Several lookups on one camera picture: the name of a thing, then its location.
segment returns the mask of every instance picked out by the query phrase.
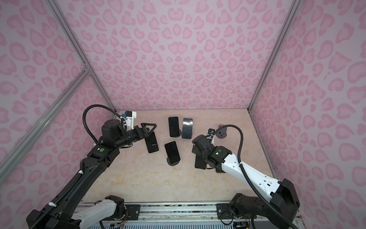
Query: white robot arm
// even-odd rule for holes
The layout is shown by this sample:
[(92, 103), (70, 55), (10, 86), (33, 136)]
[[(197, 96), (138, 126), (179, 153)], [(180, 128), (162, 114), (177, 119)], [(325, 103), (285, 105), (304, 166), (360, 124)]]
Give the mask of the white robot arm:
[[(243, 165), (253, 185), (262, 194), (262, 196), (268, 202), (270, 202), (272, 199), (271, 193), (275, 193), (280, 186), (280, 184), (278, 183), (279, 180), (259, 172), (258, 170), (244, 162), (241, 162), (241, 164)], [(243, 175), (242, 170), (239, 167), (238, 159), (235, 154), (229, 154), (225, 158), (225, 162), (221, 164), (221, 169), (224, 172), (238, 178), (241, 182), (249, 186), (247, 180)]]
[[(212, 144), (213, 136), (225, 127), (234, 127), (240, 133), (238, 158), (223, 146)], [(292, 182), (284, 179), (282, 182), (265, 175), (240, 160), (243, 145), (243, 133), (235, 125), (225, 125), (209, 135), (199, 135), (193, 141), (196, 156), (203, 157), (204, 161), (212, 168), (219, 168), (226, 173), (238, 178), (241, 182), (252, 188), (258, 196), (246, 196), (237, 193), (230, 201), (228, 208), (233, 217), (240, 218), (245, 214), (262, 215), (280, 229), (297, 229), (292, 223), (300, 206), (295, 187)]]

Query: aluminum frame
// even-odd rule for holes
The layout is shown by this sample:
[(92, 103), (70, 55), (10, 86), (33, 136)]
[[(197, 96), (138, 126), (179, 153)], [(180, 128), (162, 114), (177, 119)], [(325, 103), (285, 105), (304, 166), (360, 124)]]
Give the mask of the aluminum frame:
[(76, 38), (75, 34), (71, 30), (71, 28), (70, 28), (70, 26), (69, 26), (69, 24), (66, 20), (66, 17), (62, 13), (62, 10), (61, 10), (60, 6), (58, 5), (58, 3), (55, 0), (44, 0), (44, 1), (46, 2), (48, 7), (50, 8), (50, 10), (53, 13), (55, 19), (59, 23), (61, 29), (64, 31), (64, 34), (66, 35), (66, 37), (70, 41), (71, 45), (73, 46), (73, 48), (74, 48), (77, 56), (81, 60), (81, 62), (83, 62), (85, 67), (90, 69), (91, 78), (92, 78), (93, 82), (95, 83), (95, 85), (97, 86), (97, 89), (100, 92), (100, 94), (102, 95), (104, 101), (108, 104), (108, 106), (111, 109), (116, 110), (116, 108), (114, 107), (114, 105), (113, 105), (111, 99), (109, 98), (107, 92), (105, 91), (104, 87), (100, 83), (96, 72), (94, 71), (92, 65), (90, 64), (88, 58), (86, 57), (85, 52), (83, 51), (81, 45), (79, 44), (78, 39)]
[[(221, 221), (217, 218), (216, 204), (218, 203), (229, 203), (229, 201), (204, 201), (204, 202), (133, 202), (125, 204), (139, 204), (140, 212), (137, 221), (127, 221), (127, 225), (164, 225), (164, 224), (179, 224), (179, 223), (203, 223), (203, 224), (214, 224)], [(81, 203), (75, 210), (82, 211), (85, 208), (92, 206), (93, 203)], [(234, 221), (245, 221), (245, 219), (235, 219)], [(272, 225), (268, 218), (258, 216), (255, 219), (256, 222), (263, 222), (267, 225)], [(113, 222), (120, 221), (104, 221), (110, 224)], [(295, 224), (303, 225), (302, 217), (299, 212), (297, 212), (295, 219)]]
[(55, 119), (58, 113), (62, 110), (65, 104), (70, 100), (74, 93), (79, 89), (84, 80), (91, 76), (89, 68), (85, 68), (70, 86), (59, 96), (59, 98), (52, 104), (51, 108), (34, 124), (33, 128), (24, 140), (10, 152), (9, 157), (0, 166), (0, 185), (18, 165), (18, 163), (28, 153), (28, 150), (43, 134), (48, 125)]
[(281, 51), (281, 46), (283, 45), (283, 43), (284, 43), (284, 41), (287, 37), (287, 34), (290, 31), (290, 29), (292, 27), (292, 24), (295, 21), (296, 15), (298, 14), (298, 12), (301, 9), (302, 2), (303, 2), (303, 0), (293, 0), (293, 2), (291, 4), (290, 10), (289, 10), (289, 12), (288, 12), (288, 14), (285, 18), (285, 22), (283, 23), (283, 26), (282, 26), (282, 28), (280, 30), (280, 33), (278, 35), (278, 38), (276, 40), (276, 43), (274, 44), (272, 52), (269, 56), (269, 59), (266, 63), (264, 71), (261, 75), (259, 83), (258, 83), (258, 85), (257, 85), (257, 87), (254, 91), (253, 98), (249, 103), (249, 107), (248, 107), (248, 112), (249, 113), (252, 111), (252, 109), (253, 109), (253, 107), (254, 107), (254, 105), (255, 105), (258, 97), (259, 97), (259, 93), (261, 92), (261, 90), (263, 88), (264, 82), (268, 77), (270, 69), (272, 68), (273, 63), (275, 62), (278, 53)]

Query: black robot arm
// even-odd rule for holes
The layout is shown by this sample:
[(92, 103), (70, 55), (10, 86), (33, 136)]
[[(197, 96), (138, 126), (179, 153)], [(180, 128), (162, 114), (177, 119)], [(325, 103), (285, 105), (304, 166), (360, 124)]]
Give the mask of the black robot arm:
[(29, 228), (79, 228), (78, 221), (71, 217), (94, 181), (112, 164), (119, 155), (120, 148), (148, 137), (155, 128), (156, 124), (141, 123), (141, 127), (135, 126), (131, 130), (125, 130), (120, 120), (106, 121), (96, 146), (81, 160), (80, 170), (41, 211), (33, 210), (27, 216)]

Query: phone holder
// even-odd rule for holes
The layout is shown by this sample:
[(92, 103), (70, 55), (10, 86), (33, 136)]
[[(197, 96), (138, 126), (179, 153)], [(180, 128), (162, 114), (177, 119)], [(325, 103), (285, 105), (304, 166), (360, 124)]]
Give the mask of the phone holder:
[(170, 166), (175, 166), (175, 165), (178, 165), (178, 163), (180, 162), (180, 160), (179, 161), (177, 161), (177, 162), (174, 162), (174, 163), (170, 163), (169, 162), (169, 158), (167, 158), (167, 163), (168, 163), (168, 165), (170, 165)]
[(226, 130), (227, 130), (227, 127), (224, 127), (221, 130), (219, 130), (216, 133), (216, 137), (221, 138), (221, 139), (225, 138), (227, 136)]

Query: phone stand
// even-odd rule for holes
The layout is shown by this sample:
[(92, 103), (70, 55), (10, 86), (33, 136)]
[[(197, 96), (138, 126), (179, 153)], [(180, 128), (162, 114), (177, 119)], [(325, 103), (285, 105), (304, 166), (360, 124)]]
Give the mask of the phone stand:
[(170, 166), (175, 166), (175, 165), (178, 165), (178, 163), (179, 163), (180, 161), (177, 161), (177, 162), (175, 162), (175, 163), (170, 163), (169, 162), (169, 158), (167, 158), (167, 163), (168, 163), (168, 165), (170, 165)]

